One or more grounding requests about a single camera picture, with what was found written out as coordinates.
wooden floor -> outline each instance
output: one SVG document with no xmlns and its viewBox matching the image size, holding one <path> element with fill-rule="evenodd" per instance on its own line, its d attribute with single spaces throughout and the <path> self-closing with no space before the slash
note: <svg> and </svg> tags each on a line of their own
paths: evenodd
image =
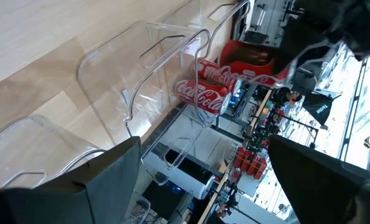
<svg viewBox="0 0 370 224">
<path fill-rule="evenodd" d="M 111 138 L 77 82 L 78 65 L 134 21 L 161 21 L 183 1 L 0 1 L 0 130 L 18 118 L 39 114 L 100 148 L 111 148 Z M 219 56 L 231 23 L 217 34 L 209 58 Z"/>
</svg>

coca-cola can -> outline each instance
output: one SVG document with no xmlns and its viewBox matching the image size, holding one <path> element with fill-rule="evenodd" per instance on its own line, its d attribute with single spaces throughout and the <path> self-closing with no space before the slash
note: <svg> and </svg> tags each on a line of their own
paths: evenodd
<svg viewBox="0 0 370 224">
<path fill-rule="evenodd" d="M 197 74 L 199 78 L 216 82 L 226 87 L 232 95 L 238 93 L 242 87 L 242 80 L 237 77 L 233 77 L 231 73 L 221 73 L 220 66 L 214 62 L 208 60 L 201 60 L 197 65 Z"/>
<path fill-rule="evenodd" d="M 211 85 L 202 80 L 197 82 L 197 107 L 212 114 L 223 114 L 227 110 L 232 93 L 226 87 Z M 196 81 L 180 79 L 175 86 L 175 93 L 180 100 L 195 105 Z"/>
</svg>

red can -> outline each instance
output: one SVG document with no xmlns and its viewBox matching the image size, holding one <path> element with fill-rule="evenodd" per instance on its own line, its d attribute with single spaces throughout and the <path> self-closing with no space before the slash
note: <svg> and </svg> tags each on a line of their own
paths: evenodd
<svg viewBox="0 0 370 224">
<path fill-rule="evenodd" d="M 242 87 L 242 80 L 240 78 L 233 77 L 231 73 L 221 73 L 220 66 L 208 60 L 203 59 L 199 62 L 197 66 L 197 74 L 199 75 L 199 78 L 217 82 L 226 87 L 232 95 L 237 94 Z"/>
<path fill-rule="evenodd" d="M 180 100 L 194 105 L 196 81 L 181 79 L 175 86 L 175 93 Z M 223 114 L 229 106 L 232 94 L 227 88 L 220 85 L 210 85 L 202 80 L 198 81 L 197 106 L 212 114 Z"/>
</svg>

